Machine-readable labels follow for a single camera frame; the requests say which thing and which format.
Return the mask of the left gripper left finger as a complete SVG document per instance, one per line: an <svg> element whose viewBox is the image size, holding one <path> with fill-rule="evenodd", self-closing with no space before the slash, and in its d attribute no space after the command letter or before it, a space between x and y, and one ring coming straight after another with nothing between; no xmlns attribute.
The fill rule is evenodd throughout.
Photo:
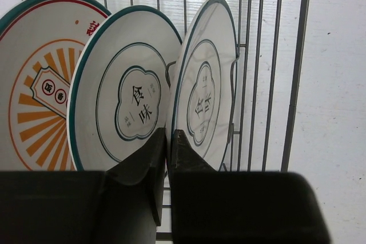
<svg viewBox="0 0 366 244"><path fill-rule="evenodd" d="M160 127L108 171L106 243L155 243L162 220L165 157L165 129Z"/></svg>

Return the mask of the white green-rimmed plate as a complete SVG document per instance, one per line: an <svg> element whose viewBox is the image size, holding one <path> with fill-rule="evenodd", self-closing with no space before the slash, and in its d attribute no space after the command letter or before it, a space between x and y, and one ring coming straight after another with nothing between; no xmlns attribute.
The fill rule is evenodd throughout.
<svg viewBox="0 0 366 244"><path fill-rule="evenodd" d="M108 170L165 126L182 39L161 11L134 5L89 38L70 84L67 138L78 171Z"/></svg>
<svg viewBox="0 0 366 244"><path fill-rule="evenodd" d="M206 0L188 28L170 84L168 150L174 132L182 130L193 150L215 170L228 147L236 43L226 0Z"/></svg>

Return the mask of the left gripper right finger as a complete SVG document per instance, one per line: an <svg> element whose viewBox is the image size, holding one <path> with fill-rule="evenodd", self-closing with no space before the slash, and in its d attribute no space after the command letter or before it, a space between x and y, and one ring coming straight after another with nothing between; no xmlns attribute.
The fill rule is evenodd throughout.
<svg viewBox="0 0 366 244"><path fill-rule="evenodd" d="M175 130L170 152L172 234L174 243L217 243L217 172Z"/></svg>

